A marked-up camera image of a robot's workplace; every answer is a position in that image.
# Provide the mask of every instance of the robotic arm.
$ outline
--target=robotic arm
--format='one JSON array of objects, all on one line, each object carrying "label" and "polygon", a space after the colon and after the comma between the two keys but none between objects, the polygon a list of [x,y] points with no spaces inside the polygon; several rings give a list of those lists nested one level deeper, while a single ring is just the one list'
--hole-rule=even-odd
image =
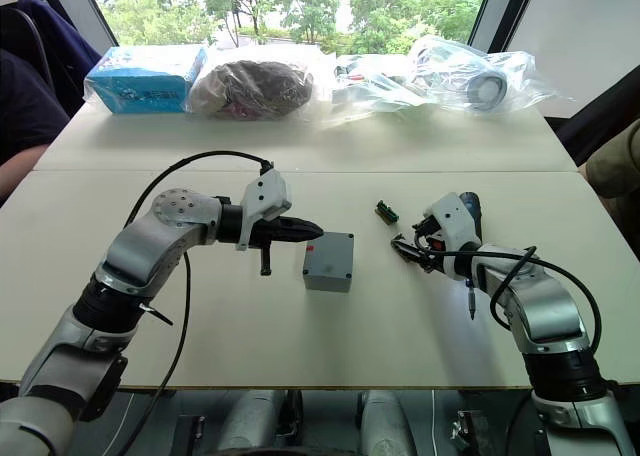
[{"label": "robotic arm", "polygon": [[0,454],[63,455],[77,420],[91,421],[111,401],[127,365],[122,351],[182,254],[215,241],[262,252],[271,274],[272,241],[298,242],[323,234],[317,225],[280,216],[291,207],[275,169],[246,189],[240,205],[187,189],[158,195],[151,209],[118,234],[82,296],[27,369],[19,397],[0,404]]},{"label": "robotic arm", "polygon": [[[447,194],[428,208],[424,219],[414,226],[416,246],[402,235],[394,238],[391,245],[405,260],[418,263],[425,271],[435,269],[452,279],[467,279],[491,295],[504,286],[518,257],[526,252],[482,244],[478,237],[479,206],[474,221],[465,203],[458,195]],[[426,247],[420,243],[421,238],[426,240]],[[463,253],[447,255],[455,251]],[[490,256],[496,252],[517,257]],[[554,441],[563,438],[563,433],[570,433],[565,430],[597,429],[613,438],[613,454],[634,456],[618,405],[600,375],[569,292],[542,266],[527,262],[508,282],[498,305],[504,309],[524,358],[533,386],[533,403],[547,426],[549,454],[554,454]],[[581,454],[579,439],[570,437],[576,454]]]}]

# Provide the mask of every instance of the chair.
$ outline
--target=chair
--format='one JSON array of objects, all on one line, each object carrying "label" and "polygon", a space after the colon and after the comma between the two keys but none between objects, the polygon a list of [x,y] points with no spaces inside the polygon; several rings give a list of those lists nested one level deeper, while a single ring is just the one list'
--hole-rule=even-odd
[{"label": "chair", "polygon": [[575,163],[640,118],[640,66],[595,98],[555,131]]},{"label": "chair", "polygon": [[19,9],[0,7],[0,48],[30,63],[55,93],[40,33],[31,18]]}]

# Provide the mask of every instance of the plastic bag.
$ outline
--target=plastic bag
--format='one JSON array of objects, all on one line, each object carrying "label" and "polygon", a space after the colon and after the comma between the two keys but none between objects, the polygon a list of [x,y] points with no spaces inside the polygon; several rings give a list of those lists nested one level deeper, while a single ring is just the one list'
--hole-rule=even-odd
[{"label": "plastic bag", "polygon": [[184,111],[206,57],[200,44],[115,46],[84,79],[84,99],[113,113]]},{"label": "plastic bag", "polygon": [[338,57],[329,119],[356,119],[424,104],[421,96],[406,87],[411,72],[409,59],[403,54]]},{"label": "plastic bag", "polygon": [[486,54],[425,36],[414,43],[409,60],[412,89],[449,109],[509,112],[558,96],[536,73],[535,58],[522,51]]},{"label": "plastic bag", "polygon": [[333,86],[335,56],[316,46],[271,44],[212,49],[186,109],[242,121],[322,117]]}]

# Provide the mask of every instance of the drill bit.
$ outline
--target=drill bit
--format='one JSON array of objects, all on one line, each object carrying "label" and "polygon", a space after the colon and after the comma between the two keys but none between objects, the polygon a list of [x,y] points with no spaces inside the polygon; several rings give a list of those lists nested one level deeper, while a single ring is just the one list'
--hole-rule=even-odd
[{"label": "drill bit", "polygon": [[473,281],[470,279],[467,279],[467,288],[469,288],[469,292],[467,293],[469,316],[471,316],[471,321],[473,321],[476,317],[476,293],[473,290]]}]

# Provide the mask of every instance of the white table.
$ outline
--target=white table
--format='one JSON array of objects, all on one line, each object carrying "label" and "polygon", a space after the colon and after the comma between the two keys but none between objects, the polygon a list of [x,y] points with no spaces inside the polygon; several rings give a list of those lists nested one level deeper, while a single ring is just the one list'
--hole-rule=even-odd
[{"label": "white table", "polygon": [[[235,149],[302,172],[576,171],[535,108],[479,116],[435,108],[337,123],[238,122],[185,114],[113,115],[84,107],[37,170],[155,170]],[[193,169],[253,170],[237,158]]]},{"label": "white table", "polygon": [[[36,171],[0,211],[0,378],[18,380],[64,309],[80,295],[155,171]],[[188,187],[237,201],[246,172],[182,172],[158,191]],[[423,208],[449,191],[480,195],[485,241],[538,246],[594,293],[603,315],[603,375],[640,381],[636,339],[640,265],[597,198],[571,172],[313,174],[290,172],[290,215],[325,230],[355,233],[351,292],[306,291],[304,244],[273,246],[270,278],[259,253],[199,247],[193,264],[192,322],[174,387],[515,387],[528,385],[512,337],[478,295],[471,321],[466,288],[404,263],[389,247]],[[398,228],[374,213],[383,198]],[[588,331],[592,317],[570,288]],[[184,269],[154,301],[182,318]],[[127,349],[123,384],[154,386],[179,329],[144,317]]]}]

